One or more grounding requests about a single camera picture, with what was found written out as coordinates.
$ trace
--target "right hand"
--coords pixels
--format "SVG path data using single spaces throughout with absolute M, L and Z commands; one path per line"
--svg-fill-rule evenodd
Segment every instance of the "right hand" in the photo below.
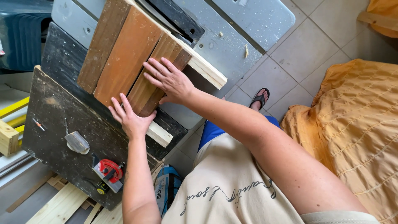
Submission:
M 189 96 L 196 88 L 188 77 L 178 70 L 173 63 L 164 57 L 160 60 L 166 67 L 153 58 L 148 59 L 149 63 L 143 63 L 144 67 L 152 73 L 152 75 L 144 73 L 144 77 L 167 94 L 160 100 L 159 104 L 165 102 L 184 104 L 184 101 L 189 99 Z

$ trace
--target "black flip-flop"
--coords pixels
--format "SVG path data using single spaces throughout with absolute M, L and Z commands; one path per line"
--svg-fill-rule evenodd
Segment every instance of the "black flip-flop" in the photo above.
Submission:
M 261 90 L 263 90 L 263 89 L 265 89 L 265 90 L 267 91 L 268 99 L 269 99 L 269 90 L 268 90 L 267 88 L 261 88 L 260 90 L 257 91 L 256 95 L 257 95 Z M 261 94 L 261 95 L 259 95 L 259 96 L 255 96 L 254 99 L 252 100 L 252 102 L 250 103 L 250 106 L 249 106 L 249 107 L 251 107 L 252 104 L 253 104 L 254 102 L 256 102 L 256 101 L 260 101 L 260 106 L 261 106 L 260 109 L 263 108 L 263 106 L 264 106 L 264 104 L 265 104 L 265 97 L 264 97 L 264 94 Z

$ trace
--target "tattoo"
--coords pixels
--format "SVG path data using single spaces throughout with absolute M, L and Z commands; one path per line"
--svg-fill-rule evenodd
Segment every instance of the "tattoo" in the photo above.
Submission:
M 128 178 L 129 178 L 129 172 L 126 171 L 126 174 L 125 174 L 125 181 L 124 181 L 124 182 L 126 182 Z

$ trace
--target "blue shorts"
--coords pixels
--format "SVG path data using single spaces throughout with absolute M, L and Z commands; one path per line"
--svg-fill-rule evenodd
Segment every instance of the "blue shorts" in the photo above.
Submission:
M 281 128 L 279 126 L 278 120 L 275 117 L 271 117 L 271 116 L 265 116 L 265 118 L 271 122 L 272 124 L 274 124 L 275 126 L 277 126 L 278 128 Z M 205 127 L 203 129 L 203 133 L 202 133 L 202 138 L 200 139 L 200 144 L 199 144 L 199 149 L 198 151 L 209 141 L 213 140 L 215 137 L 224 134 L 225 132 L 219 128 L 217 125 L 213 124 L 212 122 L 206 120 L 205 121 Z

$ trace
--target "orange bedspread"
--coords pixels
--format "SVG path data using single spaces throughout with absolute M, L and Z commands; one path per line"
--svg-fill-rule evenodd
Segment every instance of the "orange bedspread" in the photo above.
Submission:
M 352 60 L 326 72 L 312 107 L 281 127 L 381 223 L 398 223 L 398 65 Z

